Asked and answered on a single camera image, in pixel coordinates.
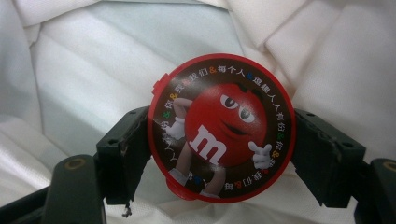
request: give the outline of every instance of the cartoon eye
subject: cartoon eye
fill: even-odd
[[[228,109],[235,109],[239,106],[239,104],[235,100],[231,99],[230,97],[228,97],[226,95],[221,95],[220,101],[221,101],[221,104],[224,105]]]
[[[251,123],[254,121],[254,115],[250,113],[246,108],[239,107],[239,118],[246,123]]]

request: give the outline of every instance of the red rim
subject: red rim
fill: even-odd
[[[249,64],[261,72],[263,72],[265,75],[267,75],[268,78],[272,80],[272,82],[276,85],[278,90],[281,92],[282,97],[285,100],[285,103],[287,105],[288,111],[290,113],[290,123],[291,123],[291,134],[290,134],[290,146],[288,148],[288,153],[285,157],[285,160],[282,161],[282,165],[277,169],[276,173],[270,178],[269,181],[265,182],[261,187],[244,194],[242,196],[237,196],[237,197],[232,197],[232,198],[221,198],[221,199],[216,199],[216,198],[209,198],[206,196],[202,196],[196,192],[193,192],[184,186],[180,185],[172,176],[168,174],[168,170],[165,168],[163,165],[163,162],[157,152],[157,149],[154,144],[154,136],[153,136],[153,119],[154,119],[154,111],[156,108],[156,105],[158,103],[158,100],[161,96],[161,92],[164,90],[164,88],[167,86],[170,80],[177,76],[180,72],[182,72],[184,69],[188,68],[189,66],[196,64],[201,61],[206,61],[206,60],[211,60],[211,59],[232,59],[232,60],[237,60],[242,63]],[[154,85],[154,91],[153,91],[154,97],[151,102],[151,106],[148,112],[148,142],[150,146],[151,153],[153,155],[154,160],[156,161],[157,165],[159,166],[160,170],[166,177],[166,181],[169,183],[168,186],[169,188],[180,198],[186,199],[186,200],[202,200],[210,203],[236,203],[236,202],[241,202],[246,199],[249,199],[251,197],[254,197],[260,193],[262,193],[264,190],[268,189],[271,185],[273,185],[277,179],[282,175],[284,170],[286,169],[291,156],[292,152],[294,150],[294,145],[295,145],[295,138],[296,138],[296,120],[295,120],[295,115],[294,115],[294,109],[292,107],[291,101],[289,96],[287,95],[286,91],[284,90],[283,86],[280,84],[280,82],[275,78],[275,76],[269,72],[267,69],[259,65],[258,63],[255,63],[251,61],[250,59],[233,55],[233,54],[226,54],[226,53],[215,53],[215,54],[208,54],[204,56],[200,56],[194,59],[191,59],[179,67],[177,67],[174,71],[172,71],[169,75],[165,75],[160,81],[158,81]]]

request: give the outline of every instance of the white fabric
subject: white fabric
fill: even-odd
[[[152,85],[213,52],[271,70],[295,107],[396,160],[396,3],[391,0],[0,1],[0,206],[50,182],[54,165],[95,144]],[[108,223],[353,223],[318,206],[293,167],[242,203],[186,202],[149,161],[133,203]]]

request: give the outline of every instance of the container lid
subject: container lid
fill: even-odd
[[[295,117],[277,79],[232,54],[183,63],[154,85],[148,141],[170,190],[235,203],[270,187],[290,161]]]

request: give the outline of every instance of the cartoon mouth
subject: cartoon mouth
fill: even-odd
[[[239,129],[237,129],[237,128],[235,128],[235,127],[229,125],[229,124],[224,123],[224,125],[225,125],[225,126],[227,127],[227,129],[230,130],[232,133],[235,133],[235,134],[237,134],[237,135],[245,135],[245,134],[246,134],[245,132],[243,132],[243,131],[241,131],[241,130],[239,130]]]

